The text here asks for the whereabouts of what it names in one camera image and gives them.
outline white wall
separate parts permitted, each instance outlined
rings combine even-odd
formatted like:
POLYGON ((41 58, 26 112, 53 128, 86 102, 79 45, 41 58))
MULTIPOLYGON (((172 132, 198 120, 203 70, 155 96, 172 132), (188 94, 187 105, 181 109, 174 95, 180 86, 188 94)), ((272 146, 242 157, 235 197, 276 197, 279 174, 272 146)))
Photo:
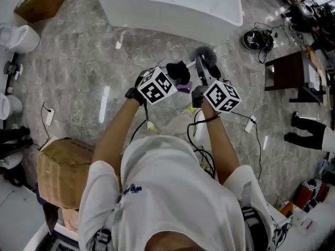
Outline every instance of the white wall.
POLYGON ((36 195, 0 176, 0 250, 22 251, 44 223, 36 195))
MULTIPOLYGON (((26 21, 14 14, 13 10, 20 0, 0 0, 0 22, 5 22, 15 26, 26 24, 26 21)), ((12 60, 13 53, 4 50, 0 46, 0 92, 5 92, 7 75, 3 74, 3 68, 8 60, 12 60)))
POLYGON ((277 251, 309 251, 321 245, 328 233, 335 229, 335 187, 331 186, 328 197, 307 215, 317 223, 316 230, 309 236, 302 236, 296 227, 288 231, 285 242, 277 251))

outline black pants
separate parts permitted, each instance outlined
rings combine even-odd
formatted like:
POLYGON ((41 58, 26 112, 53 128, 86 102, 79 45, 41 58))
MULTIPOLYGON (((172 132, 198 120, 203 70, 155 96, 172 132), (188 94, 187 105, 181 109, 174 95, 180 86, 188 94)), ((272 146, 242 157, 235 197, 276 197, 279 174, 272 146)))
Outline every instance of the black pants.
POLYGON ((307 130, 309 133, 313 134, 313 136, 299 136, 296 133, 289 133, 286 139, 288 142, 305 148, 316 150, 322 149, 323 134, 326 129, 324 124, 314 120, 295 117, 293 126, 302 130, 307 130))
POLYGON ((27 128, 20 129, 0 129, 0 159, 3 159, 24 148, 29 148, 32 140, 22 140, 23 136, 29 135, 27 128), (17 140, 17 143, 5 143, 7 141, 17 140))

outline toilet lid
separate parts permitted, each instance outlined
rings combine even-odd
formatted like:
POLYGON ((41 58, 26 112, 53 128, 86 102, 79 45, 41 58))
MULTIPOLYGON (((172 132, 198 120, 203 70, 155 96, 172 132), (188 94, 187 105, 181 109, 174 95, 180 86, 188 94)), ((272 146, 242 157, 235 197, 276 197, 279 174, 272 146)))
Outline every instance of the toilet lid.
POLYGON ((9 48, 16 28, 15 26, 0 24, 0 45, 9 48))
POLYGON ((8 98, 0 93, 0 119, 6 120, 9 116, 9 101, 8 98))

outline shirt logo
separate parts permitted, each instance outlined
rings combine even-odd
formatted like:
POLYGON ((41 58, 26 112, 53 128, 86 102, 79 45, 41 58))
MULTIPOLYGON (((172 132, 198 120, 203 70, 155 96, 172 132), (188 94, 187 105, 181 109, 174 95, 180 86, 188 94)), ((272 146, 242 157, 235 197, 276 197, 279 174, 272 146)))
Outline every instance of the shirt logo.
POLYGON ((124 191, 124 195, 126 195, 128 192, 138 193, 141 190, 142 190, 142 186, 136 187, 134 184, 130 184, 130 186, 124 191))

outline gray tile floor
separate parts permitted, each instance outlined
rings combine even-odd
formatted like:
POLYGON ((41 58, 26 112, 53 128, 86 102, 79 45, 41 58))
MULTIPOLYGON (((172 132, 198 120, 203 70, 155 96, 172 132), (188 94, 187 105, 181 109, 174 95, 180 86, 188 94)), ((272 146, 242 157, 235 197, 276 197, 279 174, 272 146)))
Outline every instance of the gray tile floor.
MULTIPOLYGON (((242 27, 218 46, 218 64, 242 96, 236 112, 249 116, 257 102, 264 74, 264 65, 255 53, 240 43, 243 32, 256 21, 277 26, 282 23, 279 0, 242 0, 242 27)), ((96 144, 133 85, 137 75, 164 58, 189 61, 188 56, 200 42, 166 33, 112 27, 98 0, 65 0, 58 14, 36 26, 41 34, 37 49, 21 55, 19 61, 25 71, 13 83, 14 95, 24 104, 23 115, 16 122, 31 129, 37 144, 47 139, 40 118, 42 103, 55 109, 55 117, 48 132, 50 136, 70 136, 96 144), (121 49, 116 42, 123 37, 121 49), (111 87, 104 124, 98 123, 98 113, 104 86, 111 87)), ((274 59, 299 51, 290 47, 282 30, 276 38, 277 47, 268 58, 274 59)), ((277 194, 289 198, 302 179, 313 176, 316 163, 324 155, 283 141, 284 134, 293 131, 290 117, 298 110, 301 116, 318 118, 326 124, 330 113, 318 104, 290 104, 288 99, 296 91, 287 89, 262 93, 254 115, 257 117, 259 140, 267 147, 262 151, 261 188, 270 203, 277 194)), ((150 118, 161 128, 177 116, 191 102, 187 94, 177 93, 157 106, 149 107, 150 118)), ((244 131, 248 120, 233 114, 222 115, 226 130, 236 148, 240 162, 253 167, 258 176, 259 146, 255 129, 244 131)), ((140 110, 129 135, 144 120, 140 110)), ((25 151, 24 167, 29 183, 36 181, 35 146, 25 151)))

